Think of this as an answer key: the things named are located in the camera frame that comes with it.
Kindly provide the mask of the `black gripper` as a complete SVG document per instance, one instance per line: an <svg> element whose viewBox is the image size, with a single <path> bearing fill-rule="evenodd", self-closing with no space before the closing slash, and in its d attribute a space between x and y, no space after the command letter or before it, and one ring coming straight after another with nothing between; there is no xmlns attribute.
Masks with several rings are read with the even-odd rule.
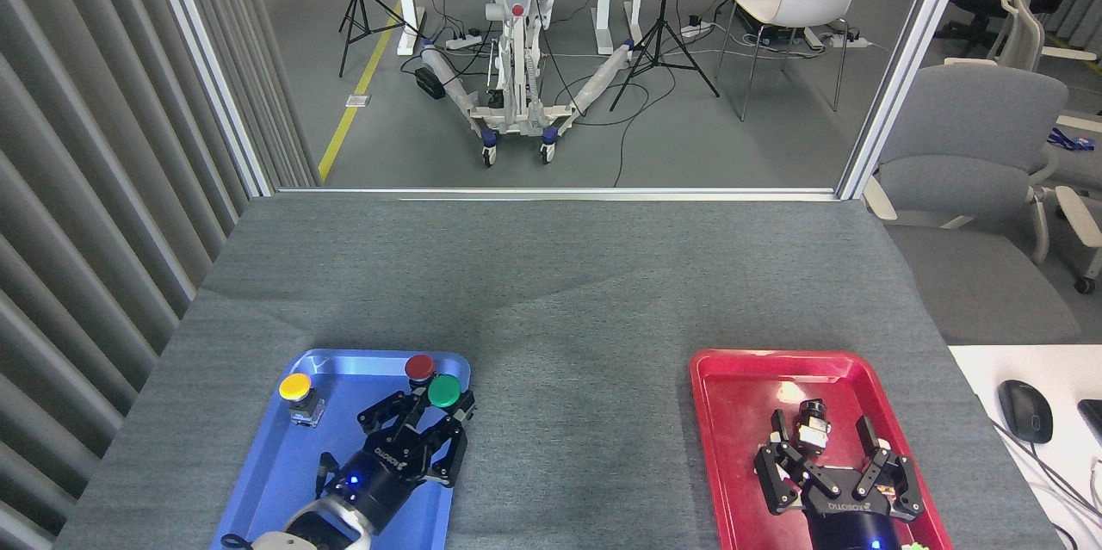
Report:
<svg viewBox="0 0 1102 550"><path fill-rule="evenodd" d="M832 481L789 436L782 410L771 414L773 432L754 457L766 508L773 515L804 510L814 549L898 549L892 518L914 520L925 514L912 456L896 454L879 439L869 416L857 420L867 465L857 482L857 499L832 496ZM882 487L890 487L887 498Z"/></svg>
<svg viewBox="0 0 1102 550"><path fill-rule="evenodd" d="M458 479L467 444L464 423L474 413L475 398L461 393L456 405L443 408L443 419L418 433L429 406L425 392L395 392L357 416L365 442L331 492L361 515L370 533L381 533L418 485L455 486Z"/></svg>

